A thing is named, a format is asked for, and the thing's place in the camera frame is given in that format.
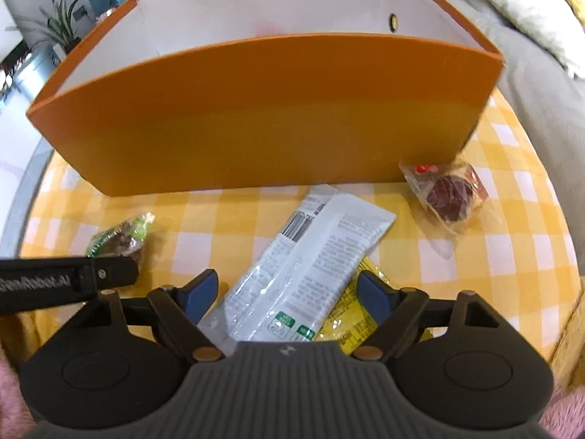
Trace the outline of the green snack packet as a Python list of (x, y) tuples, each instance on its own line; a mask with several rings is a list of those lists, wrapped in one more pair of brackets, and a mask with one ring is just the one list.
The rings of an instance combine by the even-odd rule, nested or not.
[(94, 235), (86, 250), (90, 258), (128, 257), (142, 264), (143, 249), (156, 216), (145, 212)]

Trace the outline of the orange cardboard box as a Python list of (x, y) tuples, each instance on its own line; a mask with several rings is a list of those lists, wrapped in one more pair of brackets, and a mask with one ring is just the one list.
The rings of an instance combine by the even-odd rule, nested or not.
[(109, 196), (397, 181), (456, 158), (503, 62), (445, 0), (129, 0), (28, 118)]

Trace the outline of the yellow snack packet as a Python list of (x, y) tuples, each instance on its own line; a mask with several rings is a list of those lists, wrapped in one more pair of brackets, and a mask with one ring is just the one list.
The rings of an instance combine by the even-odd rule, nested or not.
[(351, 355), (378, 327), (377, 322), (359, 302), (357, 283), (362, 271), (371, 271), (384, 284), (395, 288), (371, 258), (363, 257), (315, 338), (317, 342), (337, 342), (345, 355)]

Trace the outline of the white wrapper snack bar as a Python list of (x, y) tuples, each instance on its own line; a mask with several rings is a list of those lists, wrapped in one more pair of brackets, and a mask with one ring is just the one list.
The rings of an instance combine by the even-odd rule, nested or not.
[(313, 186), (199, 330), (227, 356), (242, 342), (314, 340), (360, 261), (395, 220), (354, 194)]

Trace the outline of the potted long-leaf plant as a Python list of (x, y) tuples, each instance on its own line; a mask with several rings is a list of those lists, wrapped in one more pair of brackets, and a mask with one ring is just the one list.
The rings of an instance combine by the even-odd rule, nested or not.
[(78, 31), (73, 26), (73, 13), (78, 10), (80, 0), (50, 0), (50, 10), (39, 6), (41, 18), (17, 16), (15, 23), (5, 28), (6, 31), (22, 34), (36, 34), (40, 43), (59, 45), (68, 55), (81, 41)]

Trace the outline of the clear packet red dates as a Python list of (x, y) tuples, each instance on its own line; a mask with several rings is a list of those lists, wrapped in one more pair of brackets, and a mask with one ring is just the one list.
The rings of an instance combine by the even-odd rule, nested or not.
[(400, 165), (409, 214), (432, 254), (448, 259), (465, 235), (502, 229), (505, 217), (473, 165)]

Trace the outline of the yellow checkered tablecloth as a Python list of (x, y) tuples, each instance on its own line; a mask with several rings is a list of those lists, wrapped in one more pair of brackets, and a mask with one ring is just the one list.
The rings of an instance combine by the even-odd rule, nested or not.
[[(493, 92), (463, 155), (489, 196), (457, 237), (433, 222), (405, 183), (347, 186), (396, 215), (372, 260), (393, 284), (434, 298), (453, 298), (463, 289), (478, 292), (549, 357), (581, 294), (581, 281), (554, 187), (501, 92)], [(110, 198), (55, 155), (21, 254), (79, 256), (98, 232), (149, 212), (155, 221), (141, 276), (125, 295), (180, 286), (209, 267), (218, 272), (222, 288), (230, 288), (305, 193), (302, 186), (285, 186)]]

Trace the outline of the cream pillow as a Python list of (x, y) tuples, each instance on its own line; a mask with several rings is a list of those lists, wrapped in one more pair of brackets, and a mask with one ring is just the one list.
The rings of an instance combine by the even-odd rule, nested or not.
[(552, 53), (571, 78), (584, 77), (584, 29), (565, 0), (488, 0)]

